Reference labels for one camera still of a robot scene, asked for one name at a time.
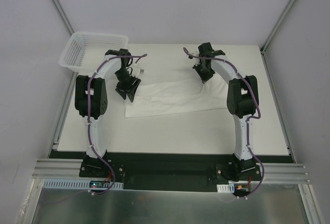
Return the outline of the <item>white t shirt robot print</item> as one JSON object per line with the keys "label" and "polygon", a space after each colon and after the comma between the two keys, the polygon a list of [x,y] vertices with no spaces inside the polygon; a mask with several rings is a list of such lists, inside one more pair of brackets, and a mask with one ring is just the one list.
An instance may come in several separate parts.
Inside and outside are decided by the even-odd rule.
{"label": "white t shirt robot print", "polygon": [[142,82],[134,101],[125,102],[126,118],[227,109],[228,86],[219,74],[214,74],[206,83],[202,83],[199,76],[159,83],[148,83],[146,73],[138,77]]}

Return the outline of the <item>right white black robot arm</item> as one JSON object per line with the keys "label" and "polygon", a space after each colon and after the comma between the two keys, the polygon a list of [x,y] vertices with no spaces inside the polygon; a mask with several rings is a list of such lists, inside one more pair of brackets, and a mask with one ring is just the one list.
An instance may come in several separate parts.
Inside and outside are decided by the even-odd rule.
{"label": "right white black robot arm", "polygon": [[219,74],[227,83],[226,105],[234,118],[235,150],[232,164],[228,171],[238,180],[244,180],[255,168],[251,154],[251,119],[255,113],[259,114],[258,83],[254,75],[245,76],[237,67],[228,61],[222,50],[214,50],[211,43],[206,42],[198,46],[195,56],[198,63],[193,69],[199,75],[202,83],[210,80],[214,74]]}

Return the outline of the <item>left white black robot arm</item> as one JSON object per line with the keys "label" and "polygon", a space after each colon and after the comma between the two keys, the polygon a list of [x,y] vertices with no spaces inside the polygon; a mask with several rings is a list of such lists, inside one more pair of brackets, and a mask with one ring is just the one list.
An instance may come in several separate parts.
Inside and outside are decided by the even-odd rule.
{"label": "left white black robot arm", "polygon": [[103,115],[108,108],[106,83],[115,76],[118,80],[115,92],[123,100],[128,99],[133,102],[141,79],[128,68],[146,56],[146,54],[133,56],[128,49],[110,49],[92,73],[78,75],[75,80],[74,106],[86,127],[86,155],[89,158],[99,159],[91,165],[91,171],[97,177],[104,177],[109,171],[108,163],[102,160],[107,152],[101,128]]}

